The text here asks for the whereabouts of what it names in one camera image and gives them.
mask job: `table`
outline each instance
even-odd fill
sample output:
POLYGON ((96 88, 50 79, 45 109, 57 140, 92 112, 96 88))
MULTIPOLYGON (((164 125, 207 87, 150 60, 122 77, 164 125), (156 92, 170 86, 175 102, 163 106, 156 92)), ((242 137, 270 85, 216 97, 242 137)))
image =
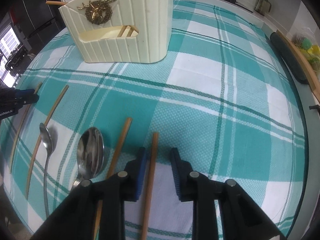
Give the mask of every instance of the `table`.
MULTIPOLYGON (((192 203, 181 203, 175 193, 171 147, 210 179, 235 179, 284 235, 289 231, 306 179, 303 113, 284 62, 255 25, 213 5, 174 0, 168 54, 160 62, 88 64, 64 30, 37 55, 17 88, 35 88, 39 82, 40 99, 20 134, 12 175, 7 162, 23 109, 0 128, 5 190, 31 232, 45 219, 43 145, 27 201, 29 162, 39 123, 66 84, 69 89, 48 124, 56 138, 48 169, 50 212, 77 175, 81 134, 91 126, 103 134, 108 163, 93 181, 102 180, 122 125, 132 117, 117 171, 135 158, 138 147, 151 147, 154 131, 160 134, 149 236, 191 237, 192 203)), ((143 194, 138 202, 125 204, 128 238, 139 238, 143 194)))

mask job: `metal spoon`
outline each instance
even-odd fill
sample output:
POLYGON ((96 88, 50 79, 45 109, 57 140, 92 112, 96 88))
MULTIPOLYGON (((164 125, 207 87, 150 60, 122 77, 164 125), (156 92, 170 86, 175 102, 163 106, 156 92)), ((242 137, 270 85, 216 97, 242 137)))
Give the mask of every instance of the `metal spoon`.
POLYGON ((104 145, 101 132, 90 127, 81 136, 77 148, 78 176, 71 190, 84 179, 95 178, 103 167, 104 145))
POLYGON ((49 207, 48 207, 48 195, 47 195, 47 173, 48 173, 49 158, 53 152, 53 143, 47 127, 43 123, 40 123, 39 128, 40 128, 40 135, 41 135, 43 145, 47 150, 47 159, 45 160, 44 173, 43 173, 43 196, 44 196, 45 215, 48 218, 49 207))

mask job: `plaid tablecloth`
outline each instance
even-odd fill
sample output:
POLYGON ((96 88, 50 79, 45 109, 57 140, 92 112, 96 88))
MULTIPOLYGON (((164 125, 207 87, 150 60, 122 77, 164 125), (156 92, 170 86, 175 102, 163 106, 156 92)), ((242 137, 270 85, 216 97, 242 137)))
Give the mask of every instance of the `plaid tablecloth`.
MULTIPOLYGON (((150 148, 154 131, 160 133, 149 239, 191 237, 192 203, 179 202, 175 193, 171 147, 209 178, 235 179, 286 234, 303 186, 305 138, 300 100, 281 64, 260 28, 222 8, 191 1, 174 1, 168 54, 155 64, 85 63, 64 30, 18 85, 28 89, 43 82, 20 134, 12 175, 7 162, 23 109, 1 124, 4 186, 12 205, 31 232, 45 219, 42 144, 28 201, 26 178, 39 123, 68 84, 48 124, 57 141, 48 170, 50 212, 77 175, 81 134, 91 126, 103 133, 108 164, 93 181, 102 180, 124 121, 132 117, 117 171, 135 158, 138 147, 150 148)), ((127 239, 139 238, 143 198, 142 193, 137 203, 125 203, 127 239)))

